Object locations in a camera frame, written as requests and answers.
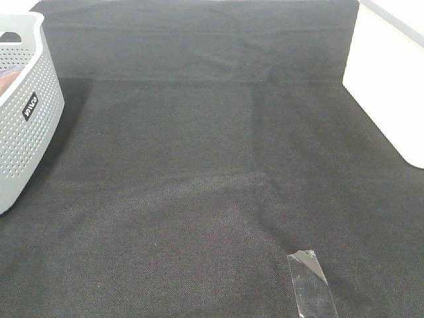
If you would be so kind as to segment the brown towel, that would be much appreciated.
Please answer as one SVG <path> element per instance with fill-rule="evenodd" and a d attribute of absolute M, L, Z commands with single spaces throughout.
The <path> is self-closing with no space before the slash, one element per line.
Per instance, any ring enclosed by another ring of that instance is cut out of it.
<path fill-rule="evenodd" d="M 3 95 L 7 89 L 12 85 L 12 83 L 19 76 L 20 71 L 13 71 L 9 73 L 1 74 L 0 77 L 0 95 Z"/>

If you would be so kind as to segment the black table cloth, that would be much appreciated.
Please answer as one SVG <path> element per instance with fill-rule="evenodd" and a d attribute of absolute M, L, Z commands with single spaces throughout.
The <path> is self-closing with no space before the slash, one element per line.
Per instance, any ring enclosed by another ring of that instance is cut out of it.
<path fill-rule="evenodd" d="M 2 317 L 423 316 L 423 172 L 342 85 L 356 1 L 42 1 L 65 99 L 1 217 Z"/>

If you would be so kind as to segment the clear adhesive tape strip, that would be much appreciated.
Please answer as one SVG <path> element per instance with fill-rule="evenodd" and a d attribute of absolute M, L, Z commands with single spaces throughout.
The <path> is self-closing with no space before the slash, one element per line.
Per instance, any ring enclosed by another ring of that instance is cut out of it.
<path fill-rule="evenodd" d="M 298 317 L 338 318 L 333 295 L 313 250 L 287 255 Z"/>

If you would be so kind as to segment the grey perforated laundry basket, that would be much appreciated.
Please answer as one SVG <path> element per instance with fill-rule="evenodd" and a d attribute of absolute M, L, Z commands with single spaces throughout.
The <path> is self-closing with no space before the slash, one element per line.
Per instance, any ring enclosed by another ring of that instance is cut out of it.
<path fill-rule="evenodd" d="M 64 109 L 64 97 L 44 35 L 44 15 L 1 13 L 1 70 L 24 66 L 1 95 L 1 212 L 10 209 L 41 161 Z"/>

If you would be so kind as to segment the white plastic storage box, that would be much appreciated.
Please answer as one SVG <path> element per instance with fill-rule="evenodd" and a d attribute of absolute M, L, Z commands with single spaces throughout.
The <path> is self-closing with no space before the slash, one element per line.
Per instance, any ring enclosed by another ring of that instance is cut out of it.
<path fill-rule="evenodd" d="M 422 1 L 360 1 L 343 85 L 400 156 L 422 168 Z"/>

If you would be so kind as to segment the grey cloth in basket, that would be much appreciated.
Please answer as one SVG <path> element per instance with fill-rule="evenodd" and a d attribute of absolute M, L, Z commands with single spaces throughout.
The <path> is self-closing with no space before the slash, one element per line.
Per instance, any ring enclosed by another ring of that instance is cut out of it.
<path fill-rule="evenodd" d="M 12 81 L 14 78 L 16 78 L 21 71 L 24 69 L 24 66 L 14 65 L 11 68 L 1 70 L 0 77 L 1 78 L 12 78 Z"/>

